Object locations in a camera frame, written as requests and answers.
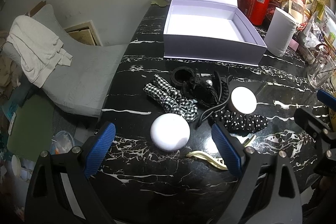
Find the red canister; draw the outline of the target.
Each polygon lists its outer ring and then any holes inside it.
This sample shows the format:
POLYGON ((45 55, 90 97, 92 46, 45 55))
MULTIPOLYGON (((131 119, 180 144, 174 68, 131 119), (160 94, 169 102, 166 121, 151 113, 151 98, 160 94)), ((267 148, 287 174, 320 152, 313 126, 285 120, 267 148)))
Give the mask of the red canister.
POLYGON ((255 26, 261 26, 270 0, 243 0, 243 13, 255 26))

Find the black hair claw clip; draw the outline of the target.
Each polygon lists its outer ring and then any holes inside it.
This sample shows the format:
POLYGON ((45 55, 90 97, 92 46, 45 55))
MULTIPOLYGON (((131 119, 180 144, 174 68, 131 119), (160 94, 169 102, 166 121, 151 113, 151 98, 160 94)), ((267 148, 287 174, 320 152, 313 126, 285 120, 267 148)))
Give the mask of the black hair claw clip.
POLYGON ((211 116, 214 112, 222 110, 228 104, 230 98, 230 82, 232 76, 229 75, 223 80, 218 71, 214 71, 212 77, 213 84, 210 85, 207 81, 200 80, 195 87, 197 102, 205 107, 198 121, 197 127, 200 127, 205 119, 211 116))

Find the white paper roll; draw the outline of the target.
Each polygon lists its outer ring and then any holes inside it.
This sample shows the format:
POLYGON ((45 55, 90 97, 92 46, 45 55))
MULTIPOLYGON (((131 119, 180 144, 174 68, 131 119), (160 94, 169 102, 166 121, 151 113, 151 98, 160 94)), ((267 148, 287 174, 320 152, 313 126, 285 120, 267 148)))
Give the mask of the white paper roll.
POLYGON ((283 57, 297 24, 293 16, 276 7, 264 38, 267 50, 276 57, 283 57))

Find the pink small box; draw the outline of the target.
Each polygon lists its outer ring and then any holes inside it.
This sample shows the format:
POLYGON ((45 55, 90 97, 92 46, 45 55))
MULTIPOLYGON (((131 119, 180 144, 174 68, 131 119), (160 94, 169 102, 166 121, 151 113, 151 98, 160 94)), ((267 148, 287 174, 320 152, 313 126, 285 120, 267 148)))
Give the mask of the pink small box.
POLYGON ((299 46, 299 43, 296 42, 294 39, 291 39, 290 42, 289 42, 289 47, 296 51, 298 49, 298 46, 299 46))

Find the cream hair claw clip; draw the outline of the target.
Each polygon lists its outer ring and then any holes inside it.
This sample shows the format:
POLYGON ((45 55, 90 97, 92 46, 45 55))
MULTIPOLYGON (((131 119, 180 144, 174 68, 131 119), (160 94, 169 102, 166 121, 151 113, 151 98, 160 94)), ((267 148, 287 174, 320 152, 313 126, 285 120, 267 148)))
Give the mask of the cream hair claw clip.
MULTIPOLYGON (((240 143, 242 143, 244 147, 247 147, 250 144, 252 144, 252 142, 256 139, 256 134, 252 134, 251 136, 247 137, 235 135, 235 137, 238 138, 238 140, 240 141, 240 143)), ((204 160, 220 170, 228 169, 227 166, 225 165, 224 160, 221 157, 213 157, 210 154, 203 151, 191 151, 186 155, 186 157, 204 160)))

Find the clear glass jar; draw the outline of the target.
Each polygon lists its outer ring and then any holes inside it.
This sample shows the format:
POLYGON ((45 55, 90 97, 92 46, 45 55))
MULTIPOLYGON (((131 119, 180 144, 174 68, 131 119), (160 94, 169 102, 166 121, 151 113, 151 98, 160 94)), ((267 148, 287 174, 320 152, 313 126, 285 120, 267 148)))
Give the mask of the clear glass jar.
POLYGON ((307 70, 307 79, 311 86, 319 89, 335 72, 335 55, 328 47, 320 45, 313 63, 307 70))

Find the black polka dot scrunchie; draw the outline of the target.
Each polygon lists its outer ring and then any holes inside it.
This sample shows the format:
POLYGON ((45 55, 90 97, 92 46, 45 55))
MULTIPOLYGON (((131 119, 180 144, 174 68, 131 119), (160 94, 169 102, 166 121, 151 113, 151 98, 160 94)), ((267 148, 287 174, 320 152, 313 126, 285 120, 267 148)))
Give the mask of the black polka dot scrunchie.
POLYGON ((214 113, 213 118, 222 124, 229 133, 248 135, 265 129, 268 120, 262 115, 240 114, 229 110, 219 110, 214 113))

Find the black band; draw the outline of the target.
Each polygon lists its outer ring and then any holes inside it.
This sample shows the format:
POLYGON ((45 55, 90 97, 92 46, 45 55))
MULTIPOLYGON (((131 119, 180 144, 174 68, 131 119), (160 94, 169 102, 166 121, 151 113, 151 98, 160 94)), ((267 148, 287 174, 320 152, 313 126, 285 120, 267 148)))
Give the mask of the black band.
POLYGON ((189 67, 177 67, 171 72, 171 83, 174 87, 183 87, 184 83, 195 78, 195 72, 189 67))

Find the pink round compact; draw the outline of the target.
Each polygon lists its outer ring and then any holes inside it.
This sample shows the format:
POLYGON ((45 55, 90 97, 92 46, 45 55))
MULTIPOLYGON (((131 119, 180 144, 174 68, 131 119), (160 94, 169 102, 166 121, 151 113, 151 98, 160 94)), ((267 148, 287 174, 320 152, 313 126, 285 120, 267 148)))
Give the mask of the pink round compact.
POLYGON ((228 102, 228 108, 231 111, 242 114, 252 114, 257 107, 257 99, 254 93, 243 86, 233 89, 228 102))

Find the framed picture on floor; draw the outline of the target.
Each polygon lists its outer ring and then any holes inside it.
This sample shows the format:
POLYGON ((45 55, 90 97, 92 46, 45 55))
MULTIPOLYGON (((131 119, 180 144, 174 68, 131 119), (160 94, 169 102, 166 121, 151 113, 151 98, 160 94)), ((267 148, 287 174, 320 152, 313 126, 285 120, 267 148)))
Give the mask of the framed picture on floor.
POLYGON ((82 44, 103 46, 92 20, 67 27, 64 31, 82 44))

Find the woven straw fan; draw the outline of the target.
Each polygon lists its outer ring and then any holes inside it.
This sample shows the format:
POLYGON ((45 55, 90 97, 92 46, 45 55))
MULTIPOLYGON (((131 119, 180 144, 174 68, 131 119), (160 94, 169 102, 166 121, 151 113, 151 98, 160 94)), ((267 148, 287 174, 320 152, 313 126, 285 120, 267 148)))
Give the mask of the woven straw fan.
POLYGON ((311 4, 311 9, 310 9, 311 14, 315 13, 318 4, 322 4, 322 5, 327 6, 328 8, 330 8, 331 1, 330 0, 313 0, 313 2, 311 4))

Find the white cloth on chair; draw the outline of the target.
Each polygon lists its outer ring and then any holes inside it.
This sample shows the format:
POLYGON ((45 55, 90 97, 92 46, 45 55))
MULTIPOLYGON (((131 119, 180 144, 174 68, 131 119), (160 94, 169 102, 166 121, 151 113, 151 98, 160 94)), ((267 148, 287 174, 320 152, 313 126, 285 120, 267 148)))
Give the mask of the white cloth on chair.
POLYGON ((22 70, 30 83, 41 88, 56 66, 69 67, 73 56, 64 48, 61 39, 49 28, 31 17, 17 16, 7 42, 20 55, 22 70))

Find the white round compact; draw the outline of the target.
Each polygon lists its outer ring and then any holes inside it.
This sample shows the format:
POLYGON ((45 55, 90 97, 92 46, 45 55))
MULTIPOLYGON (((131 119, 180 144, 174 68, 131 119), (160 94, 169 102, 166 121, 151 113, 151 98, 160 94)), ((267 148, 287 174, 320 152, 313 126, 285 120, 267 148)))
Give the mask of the white round compact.
POLYGON ((163 114, 152 123, 150 137, 159 149, 167 152, 177 151, 189 141, 190 126, 178 114, 163 114))

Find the green mat on floor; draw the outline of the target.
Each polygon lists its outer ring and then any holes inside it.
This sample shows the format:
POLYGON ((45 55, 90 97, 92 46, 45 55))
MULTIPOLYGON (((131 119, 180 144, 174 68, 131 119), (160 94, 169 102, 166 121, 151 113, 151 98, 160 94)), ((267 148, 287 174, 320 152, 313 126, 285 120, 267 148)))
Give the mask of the green mat on floor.
POLYGON ((7 149, 16 156, 37 161, 51 145, 54 105, 45 96, 35 94, 15 114, 7 149))

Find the grey cushioned chair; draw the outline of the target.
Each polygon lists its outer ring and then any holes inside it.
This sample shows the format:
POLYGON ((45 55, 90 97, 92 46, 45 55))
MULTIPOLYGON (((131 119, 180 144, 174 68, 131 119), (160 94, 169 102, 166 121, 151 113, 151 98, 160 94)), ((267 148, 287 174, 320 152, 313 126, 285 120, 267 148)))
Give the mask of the grey cushioned chair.
MULTIPOLYGON (((41 89, 65 112, 98 117, 127 46, 102 47, 77 42, 58 23, 51 5, 45 5, 31 18, 53 31, 73 56, 69 67, 56 66, 41 89)), ((20 55, 7 39, 3 51, 21 67, 20 55)))

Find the black bow with pearl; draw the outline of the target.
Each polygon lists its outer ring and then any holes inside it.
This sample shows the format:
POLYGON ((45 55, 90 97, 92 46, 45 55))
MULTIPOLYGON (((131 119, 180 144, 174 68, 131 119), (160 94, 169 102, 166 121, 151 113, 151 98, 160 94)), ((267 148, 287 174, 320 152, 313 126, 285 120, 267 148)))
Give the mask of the black bow with pearl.
POLYGON ((197 75, 184 83, 182 91, 187 98, 196 100, 204 107, 213 107, 219 100, 217 91, 197 75))

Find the lavender gift box with lid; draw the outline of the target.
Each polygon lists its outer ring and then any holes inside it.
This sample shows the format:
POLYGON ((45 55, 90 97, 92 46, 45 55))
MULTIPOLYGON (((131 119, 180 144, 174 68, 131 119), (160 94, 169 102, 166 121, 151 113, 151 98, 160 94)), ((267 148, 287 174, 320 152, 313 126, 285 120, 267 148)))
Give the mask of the lavender gift box with lid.
POLYGON ((238 0, 171 0, 163 30, 164 57, 259 64, 266 45, 238 0))

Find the black white gingham scrunchie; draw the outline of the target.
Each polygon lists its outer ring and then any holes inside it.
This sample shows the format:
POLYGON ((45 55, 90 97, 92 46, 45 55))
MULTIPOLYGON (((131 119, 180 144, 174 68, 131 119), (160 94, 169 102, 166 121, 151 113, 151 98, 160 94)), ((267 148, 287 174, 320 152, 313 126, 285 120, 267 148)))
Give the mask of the black white gingham scrunchie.
POLYGON ((178 89, 171 86, 158 74, 154 75, 152 81, 145 85, 143 91, 158 102, 165 113, 180 115, 188 122, 192 122, 198 117, 198 107, 195 102, 184 97, 178 89))

